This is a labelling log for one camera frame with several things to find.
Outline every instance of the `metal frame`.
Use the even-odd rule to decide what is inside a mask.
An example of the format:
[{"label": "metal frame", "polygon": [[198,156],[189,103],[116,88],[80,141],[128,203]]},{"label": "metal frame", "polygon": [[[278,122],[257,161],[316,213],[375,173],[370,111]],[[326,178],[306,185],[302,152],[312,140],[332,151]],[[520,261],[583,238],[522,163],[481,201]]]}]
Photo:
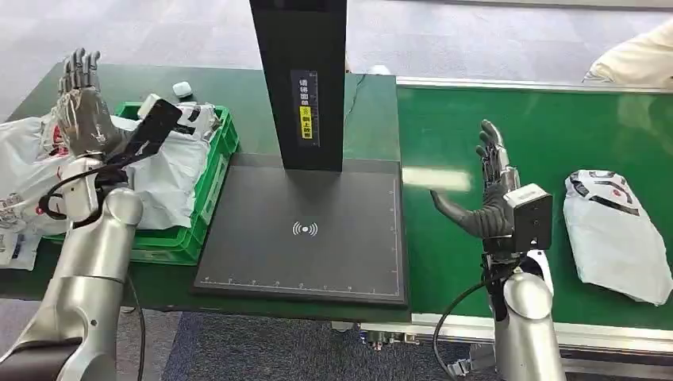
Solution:
[{"label": "metal frame", "polygon": [[500,6],[558,6],[591,7],[627,10],[667,10],[671,3],[667,0],[453,0],[459,4],[488,4]]},{"label": "metal frame", "polygon": [[[409,323],[362,323],[360,328],[431,337],[439,319],[439,314],[412,314]],[[569,323],[554,323],[554,328],[562,350],[638,356],[673,354],[673,331]],[[490,344],[493,343],[493,319],[450,315],[440,330],[440,336],[447,341]]]},{"label": "metal frame", "polygon": [[[587,86],[563,83],[397,77],[397,85],[421,88],[469,87],[555,92],[673,94],[673,90],[654,87],[619,87],[601,83],[592,83]],[[439,318],[439,314],[412,314],[409,323],[363,323],[360,328],[365,331],[404,333],[417,338],[427,338],[433,335]],[[562,351],[612,353],[639,357],[673,355],[673,331],[570,323],[555,323],[554,326]],[[442,326],[440,338],[470,344],[491,344],[494,339],[493,329],[493,319],[490,317],[451,315]],[[661,365],[577,359],[563,359],[563,365],[566,371],[570,372],[673,380],[673,367]]]},{"label": "metal frame", "polygon": [[645,93],[673,94],[673,90],[659,87],[623,87],[612,83],[546,83],[534,81],[498,81],[453,78],[397,77],[396,83],[403,87],[467,87],[480,89],[550,90],[555,92],[593,93]]}]

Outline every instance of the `white plastic bag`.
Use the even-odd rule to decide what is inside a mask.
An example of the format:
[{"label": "white plastic bag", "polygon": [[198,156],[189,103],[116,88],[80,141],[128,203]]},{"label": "white plastic bag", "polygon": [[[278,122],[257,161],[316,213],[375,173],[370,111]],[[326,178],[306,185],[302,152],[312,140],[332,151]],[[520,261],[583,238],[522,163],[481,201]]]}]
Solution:
[{"label": "white plastic bag", "polygon": [[[0,124],[0,229],[18,233],[31,227],[41,235],[67,230],[66,221],[51,219],[37,206],[74,159],[58,137],[55,120],[49,114]],[[120,129],[138,125],[120,117],[112,121]],[[156,155],[127,167],[144,207],[139,229],[190,227],[194,186],[209,150],[207,140],[172,131]],[[50,207],[63,210],[62,199],[52,198]]]},{"label": "white plastic bag", "polygon": [[566,190],[563,214],[579,278],[664,304],[673,290],[666,247],[626,179],[581,170],[566,179]]},{"label": "white plastic bag", "polygon": [[[17,233],[27,225],[43,234],[64,231],[63,221],[52,220],[37,207],[40,197],[60,181],[61,168],[73,159],[40,143],[52,116],[28,117],[0,124],[0,228]],[[60,207],[60,199],[50,204]]]},{"label": "white plastic bag", "polygon": [[7,255],[6,260],[0,263],[0,269],[31,271],[35,266],[37,245],[40,244],[41,235],[30,228],[24,229],[21,233],[0,229],[0,237],[2,238],[0,256]]},{"label": "white plastic bag", "polygon": [[183,133],[197,139],[210,138],[213,126],[217,124],[215,106],[210,103],[199,105],[196,102],[182,102],[178,104],[178,108],[183,112],[182,117],[178,120],[178,125],[187,129]]}]

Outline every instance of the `green crate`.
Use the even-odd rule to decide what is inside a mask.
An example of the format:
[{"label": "green crate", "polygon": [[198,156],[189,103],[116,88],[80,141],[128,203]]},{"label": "green crate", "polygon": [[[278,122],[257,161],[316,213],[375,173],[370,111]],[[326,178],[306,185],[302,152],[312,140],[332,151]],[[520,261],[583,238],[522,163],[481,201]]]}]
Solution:
[{"label": "green crate", "polygon": [[[140,105],[139,102],[122,103],[116,108],[115,114],[135,120],[138,118]],[[229,158],[238,147],[238,135],[229,111],[225,107],[216,106],[215,114],[221,120],[221,127],[210,140],[206,169],[194,187],[191,228],[173,226],[163,230],[136,231],[131,260],[192,266],[197,263],[208,226],[213,218],[217,196],[225,181]],[[45,238],[62,241],[63,235]]]}]

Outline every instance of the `black scanning platform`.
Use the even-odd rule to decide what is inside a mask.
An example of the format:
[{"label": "black scanning platform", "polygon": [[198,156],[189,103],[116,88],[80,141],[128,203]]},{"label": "black scanning platform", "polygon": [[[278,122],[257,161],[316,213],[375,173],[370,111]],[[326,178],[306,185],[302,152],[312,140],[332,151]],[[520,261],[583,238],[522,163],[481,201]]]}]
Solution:
[{"label": "black scanning platform", "polygon": [[286,170],[234,154],[194,291],[405,307],[400,165]]}]

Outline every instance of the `robotic arm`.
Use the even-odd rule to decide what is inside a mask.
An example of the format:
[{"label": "robotic arm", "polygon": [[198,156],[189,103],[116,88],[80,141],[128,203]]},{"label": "robotic arm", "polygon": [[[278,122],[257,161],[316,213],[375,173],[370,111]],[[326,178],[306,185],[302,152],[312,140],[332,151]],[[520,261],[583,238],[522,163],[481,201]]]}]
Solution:
[{"label": "robotic arm", "polygon": [[[483,146],[476,151],[483,167],[483,208],[465,210],[434,190],[430,193],[444,216],[483,240],[483,279],[493,279],[486,281],[486,289],[499,374],[506,381],[565,381],[544,254],[552,240],[552,196],[535,184],[521,187],[501,133],[489,121],[481,126]],[[469,365],[463,361],[445,371],[451,377],[465,375]]]},{"label": "robotic arm", "polygon": [[[40,208],[69,228],[38,311],[0,357],[2,380],[116,379],[117,319],[143,213],[123,167],[155,154],[182,113],[160,99],[133,133],[116,129],[98,88],[98,57],[78,49],[64,64],[56,112],[77,159]],[[52,209],[54,197],[64,214]]]}]

